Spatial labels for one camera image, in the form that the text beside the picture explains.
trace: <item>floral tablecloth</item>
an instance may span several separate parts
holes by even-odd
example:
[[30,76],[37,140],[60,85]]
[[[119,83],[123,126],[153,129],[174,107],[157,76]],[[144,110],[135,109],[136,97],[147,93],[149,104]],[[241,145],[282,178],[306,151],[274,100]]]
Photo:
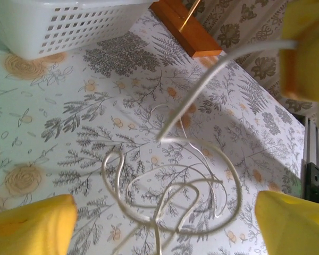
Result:
[[[155,134],[215,61],[189,58],[150,12],[123,37],[37,61],[24,61],[0,43],[0,211],[73,194],[78,222],[69,254],[112,252],[135,223],[103,184],[99,171],[105,154],[124,152],[122,192],[136,176],[163,166],[127,194],[129,201],[145,205],[155,205],[168,184],[196,177],[178,164],[208,174],[191,145],[161,144]],[[197,238],[177,236],[165,254],[266,254],[254,214],[256,196],[266,189],[300,194],[304,127],[235,62],[212,80],[182,122],[187,136],[218,145],[231,159],[244,200],[229,227]],[[171,135],[182,135],[181,127]],[[220,157],[195,146],[223,180],[228,197],[216,189],[218,210],[223,205],[225,210],[214,218],[209,189],[201,187],[199,207],[183,228],[206,230],[233,212],[236,191]],[[117,160],[108,164],[110,181],[116,165]],[[193,197],[184,189],[161,224],[174,226]],[[153,231],[141,227],[120,254],[154,250]]]

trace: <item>white cable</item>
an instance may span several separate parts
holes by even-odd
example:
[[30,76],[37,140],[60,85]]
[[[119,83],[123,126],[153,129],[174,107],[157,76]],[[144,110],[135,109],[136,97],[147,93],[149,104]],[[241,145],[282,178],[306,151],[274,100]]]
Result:
[[[210,170],[208,163],[207,163],[207,168],[208,168],[208,170],[209,170],[209,172],[211,173],[211,176],[212,176],[212,178],[210,178],[210,179],[207,179],[205,176],[203,176],[203,174],[199,170],[197,170],[197,169],[195,169],[195,168],[193,168],[191,166],[190,167],[189,166],[184,166],[184,167],[187,167],[189,169],[192,169],[192,170],[196,171],[197,173],[202,175],[203,178],[200,178],[200,179],[197,179],[197,180],[193,180],[193,181],[191,181],[189,183],[173,183],[173,184],[167,186],[165,191],[162,193],[162,196],[161,196],[161,198],[159,200],[159,203],[158,203],[158,205],[157,205],[157,207],[155,209],[153,217],[150,218],[148,216],[139,214],[130,205],[128,205],[123,200],[121,200],[119,182],[120,182],[120,176],[121,176],[121,172],[123,170],[123,165],[124,165],[124,160],[125,160],[124,159],[124,154],[121,151],[112,151],[109,154],[107,154],[106,157],[104,158],[103,163],[102,163],[102,176],[103,176],[103,181],[104,181],[104,183],[106,185],[107,190],[116,199],[116,201],[117,201],[120,209],[123,211],[123,213],[127,217],[129,217],[130,219],[132,219],[136,223],[138,223],[137,227],[139,227],[140,225],[144,225],[144,226],[146,226],[148,228],[153,228],[154,229],[154,231],[155,231],[155,239],[156,239],[156,254],[157,255],[162,255],[162,249],[165,248],[169,244],[169,242],[173,239],[175,234],[181,234],[181,235],[187,235],[187,236],[200,236],[200,235],[211,234],[211,233],[214,233],[214,232],[219,231],[219,230],[223,230],[226,226],[228,226],[236,218],[236,216],[240,212],[241,203],[242,203],[242,191],[241,191],[241,183],[240,183],[240,180],[239,180],[239,176],[238,176],[238,174],[237,174],[237,172],[235,170],[235,167],[233,166],[233,164],[229,160],[229,158],[218,147],[216,147],[216,146],[214,146],[214,145],[212,145],[210,143],[207,143],[205,141],[201,141],[201,140],[197,140],[197,139],[193,139],[193,138],[187,138],[184,129],[183,129],[183,132],[184,132],[184,135],[186,137],[165,138],[165,136],[167,135],[169,130],[174,126],[174,124],[178,120],[180,120],[181,116],[187,111],[187,109],[194,102],[194,100],[197,98],[197,96],[200,94],[200,92],[203,90],[203,88],[208,84],[208,82],[211,80],[211,78],[214,75],[216,75],[220,71],[221,68],[225,67],[229,61],[231,61],[233,59],[236,59],[236,58],[238,58],[238,57],[240,57],[242,55],[246,55],[246,54],[252,53],[252,52],[268,50],[268,49],[295,49],[296,46],[297,46],[297,42],[296,41],[291,41],[291,40],[259,42],[257,44],[243,46],[243,47],[241,47],[241,48],[239,48],[237,50],[234,50],[233,52],[229,53],[225,57],[220,58],[220,60],[200,78],[198,83],[191,89],[191,91],[184,98],[184,100],[179,105],[179,107],[170,116],[169,121],[164,125],[164,127],[161,129],[161,131],[157,135],[157,140],[159,142],[162,142],[162,143],[187,142],[194,149],[197,149],[197,148],[194,147],[192,145],[192,143],[198,143],[198,144],[200,144],[200,145],[202,145],[204,147],[209,148],[211,151],[214,151],[216,154],[219,154],[221,156],[221,158],[226,162],[226,164],[228,166],[228,169],[230,170],[230,172],[232,173],[232,175],[234,177],[234,181],[235,181],[235,185],[236,185],[236,192],[237,192],[237,204],[236,204],[236,207],[235,207],[235,210],[234,210],[233,214],[230,217],[228,217],[226,219],[226,221],[224,223],[220,224],[219,226],[214,227],[212,229],[208,229],[206,231],[193,231],[192,232],[192,231],[187,231],[187,230],[181,229],[181,227],[182,227],[183,223],[186,221],[187,217],[189,217],[189,215],[198,206],[198,200],[199,200],[199,197],[200,197],[200,192],[193,184],[198,183],[198,182],[205,182],[205,181],[207,181],[209,184],[210,183],[222,183],[216,177],[215,177],[216,179],[214,178],[215,175]],[[106,165],[107,165],[108,160],[114,154],[118,155],[120,161],[119,161],[118,167],[116,169],[116,176],[115,176],[115,180],[114,180],[114,190],[112,190],[111,185],[107,181]],[[134,183],[135,181],[139,180],[141,177],[149,174],[150,172],[152,172],[152,171],[154,171],[154,170],[156,170],[158,168],[152,169],[152,170],[146,172],[145,174],[143,174],[141,176],[138,176],[130,184]],[[173,194],[171,194],[167,198],[167,200],[165,201],[165,198],[167,197],[167,195],[169,194],[169,192],[171,191],[173,186],[179,186],[179,188],[177,190],[175,190],[175,192]],[[158,222],[163,217],[163,211],[164,211],[165,207],[169,204],[169,202],[172,200],[172,198],[178,192],[180,192],[182,189],[184,189],[185,187],[190,187],[191,189],[193,189],[195,191],[196,197],[194,199],[194,202],[189,206],[189,208],[186,211],[186,213],[181,216],[181,218],[180,218],[180,220],[179,220],[179,222],[178,222],[178,224],[176,225],[175,228],[162,227],[161,225],[158,224]],[[171,233],[171,237],[169,238],[169,240],[163,246],[161,244],[160,231]],[[118,252],[118,250],[126,243],[126,241],[129,238],[132,237],[132,235],[133,235],[133,232],[128,234],[128,236],[114,250],[114,254],[116,254]]]
[[197,84],[189,90],[189,93],[183,99],[179,107],[171,114],[168,122],[164,125],[162,130],[158,133],[156,139],[161,141],[165,137],[169,130],[174,126],[174,124],[179,120],[179,118],[188,110],[189,106],[195,101],[198,95],[202,92],[204,87],[210,82],[210,80],[215,76],[222,68],[224,68],[228,62],[234,60],[243,55],[260,52],[263,50],[270,49],[295,49],[297,46],[296,41],[292,40],[278,40],[278,41],[264,41],[258,42],[256,44],[249,44],[242,46],[229,54],[221,57],[219,61],[212,66],[197,82]]

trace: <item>fern print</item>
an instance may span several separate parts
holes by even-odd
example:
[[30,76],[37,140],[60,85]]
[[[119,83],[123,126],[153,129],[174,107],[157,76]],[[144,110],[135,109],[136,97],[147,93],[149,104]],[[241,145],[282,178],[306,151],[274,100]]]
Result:
[[159,52],[159,58],[164,66],[190,64],[190,57],[178,44],[176,39],[167,33],[159,33],[159,37],[153,36],[156,41],[154,48]]
[[241,80],[244,84],[238,84],[241,88],[244,100],[249,108],[256,115],[267,109],[268,101],[264,96],[265,91],[254,80]]
[[129,77],[138,67],[155,72],[160,63],[154,54],[144,50],[147,45],[136,34],[127,32],[122,37],[98,42],[100,48],[87,49],[84,61],[95,73],[108,78],[112,71]]
[[41,137],[47,142],[51,138],[57,138],[61,132],[74,132],[80,125],[80,121],[93,121],[96,117],[105,113],[106,107],[103,103],[112,99],[106,92],[95,92],[85,95],[83,101],[70,101],[64,104],[63,114],[71,115],[65,119],[53,118],[45,123],[46,130]]

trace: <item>printed tablecloth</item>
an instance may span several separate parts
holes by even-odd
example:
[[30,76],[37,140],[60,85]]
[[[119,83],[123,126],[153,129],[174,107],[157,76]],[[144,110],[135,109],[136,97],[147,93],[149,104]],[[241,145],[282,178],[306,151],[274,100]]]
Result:
[[[121,150],[126,164],[123,196],[136,176],[159,167],[132,185],[127,199],[156,205],[168,184],[206,175],[206,161],[187,143],[161,144],[156,133],[182,97],[215,63],[192,60],[150,12],[125,36],[24,61],[0,43],[0,211],[49,198],[74,195],[78,207],[69,254],[108,254],[135,227],[105,188],[100,167],[106,153]],[[177,236],[164,254],[266,254],[254,206],[260,190],[300,194],[304,127],[235,62],[227,65],[182,117],[188,137],[219,146],[234,163],[244,200],[226,229],[197,238]],[[171,135],[182,135],[180,125]],[[218,212],[208,186],[185,229],[218,225],[236,205],[234,181],[218,155],[198,144],[215,175]],[[114,180],[117,160],[108,164]],[[163,226],[174,226],[195,195],[184,189],[169,204]],[[152,210],[139,209],[145,215]],[[153,254],[154,232],[140,227],[120,254]]]

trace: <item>patterned wallpaper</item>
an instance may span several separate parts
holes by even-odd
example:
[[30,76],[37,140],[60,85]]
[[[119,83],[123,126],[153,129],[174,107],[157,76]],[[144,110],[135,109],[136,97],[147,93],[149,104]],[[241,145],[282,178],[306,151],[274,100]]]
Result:
[[[191,8],[195,0],[183,0]],[[195,17],[227,52],[231,48],[279,39],[284,10],[290,0],[202,0]],[[315,104],[282,98],[278,51],[253,53],[237,62],[290,112],[312,115]]]

